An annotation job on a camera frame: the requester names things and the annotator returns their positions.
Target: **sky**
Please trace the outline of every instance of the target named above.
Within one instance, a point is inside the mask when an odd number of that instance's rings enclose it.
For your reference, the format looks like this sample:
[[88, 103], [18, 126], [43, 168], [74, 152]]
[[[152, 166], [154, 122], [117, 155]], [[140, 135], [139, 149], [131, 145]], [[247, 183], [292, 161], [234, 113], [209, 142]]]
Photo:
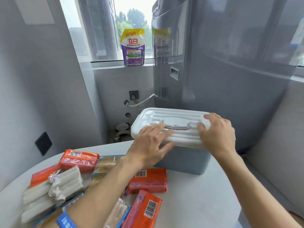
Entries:
[[[151, 26], [152, 21], [152, 6], [156, 0], [114, 0], [116, 15], [122, 11], [127, 15], [129, 9], [135, 8], [143, 12], [148, 25]], [[67, 26], [81, 27], [80, 20], [77, 13], [77, 8], [74, 0], [60, 0]]]

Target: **pink and orange packaging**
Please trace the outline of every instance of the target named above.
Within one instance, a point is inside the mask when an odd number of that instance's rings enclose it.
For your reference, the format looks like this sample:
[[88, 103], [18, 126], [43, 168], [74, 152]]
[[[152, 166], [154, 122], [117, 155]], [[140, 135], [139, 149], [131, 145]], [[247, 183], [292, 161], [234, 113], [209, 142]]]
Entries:
[[122, 228], [153, 228], [162, 199], [140, 190]]
[[55, 164], [53, 166], [50, 166], [46, 169], [43, 169], [39, 172], [36, 172], [32, 175], [31, 184], [29, 185], [30, 188], [39, 185], [40, 183], [43, 183], [48, 180], [50, 174], [60, 170], [60, 165]]
[[164, 193], [168, 189], [165, 168], [144, 169], [137, 172], [128, 184], [127, 194], [137, 194], [139, 190], [150, 193]]
[[93, 172], [98, 161], [98, 153], [67, 149], [59, 161], [61, 169], [78, 166], [81, 173]]

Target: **black switch plate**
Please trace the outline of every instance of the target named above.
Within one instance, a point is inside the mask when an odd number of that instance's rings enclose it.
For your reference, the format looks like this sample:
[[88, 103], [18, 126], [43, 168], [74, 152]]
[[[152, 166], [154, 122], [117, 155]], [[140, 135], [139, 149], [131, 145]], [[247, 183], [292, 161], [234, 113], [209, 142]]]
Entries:
[[35, 141], [35, 144], [38, 147], [42, 156], [44, 156], [53, 145], [46, 132], [40, 135], [40, 137]]
[[138, 90], [129, 91], [130, 100], [137, 100], [139, 99], [139, 92]]

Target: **white table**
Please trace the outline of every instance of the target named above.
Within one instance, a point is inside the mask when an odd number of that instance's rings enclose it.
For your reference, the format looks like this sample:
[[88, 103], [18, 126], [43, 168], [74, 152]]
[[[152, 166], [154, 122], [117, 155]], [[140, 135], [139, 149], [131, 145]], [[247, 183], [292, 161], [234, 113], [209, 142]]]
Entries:
[[[133, 141], [79, 149], [100, 155], [125, 154]], [[19, 176], [0, 192], [1, 228], [19, 227], [22, 197], [33, 173], [59, 162], [53, 156]], [[233, 228], [241, 207], [225, 173], [211, 158], [203, 175], [167, 170], [168, 191], [155, 194], [163, 199], [155, 228]], [[135, 197], [127, 197], [132, 204]]]

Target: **hand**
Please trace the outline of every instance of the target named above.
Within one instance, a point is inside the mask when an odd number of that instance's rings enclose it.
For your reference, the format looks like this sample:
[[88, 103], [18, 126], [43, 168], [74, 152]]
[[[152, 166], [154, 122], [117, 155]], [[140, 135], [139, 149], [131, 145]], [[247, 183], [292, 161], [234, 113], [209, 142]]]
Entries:
[[215, 113], [206, 114], [204, 118], [210, 121], [210, 129], [206, 130], [201, 122], [197, 124], [197, 129], [203, 145], [213, 157], [217, 159], [226, 154], [236, 153], [235, 131], [231, 122]]
[[126, 157], [129, 157], [139, 168], [150, 168], [158, 163], [162, 158], [174, 147], [174, 143], [170, 142], [161, 149], [159, 145], [163, 140], [168, 138], [173, 130], [166, 130], [166, 124], [153, 126], [145, 126], [139, 131], [139, 135], [128, 150]]

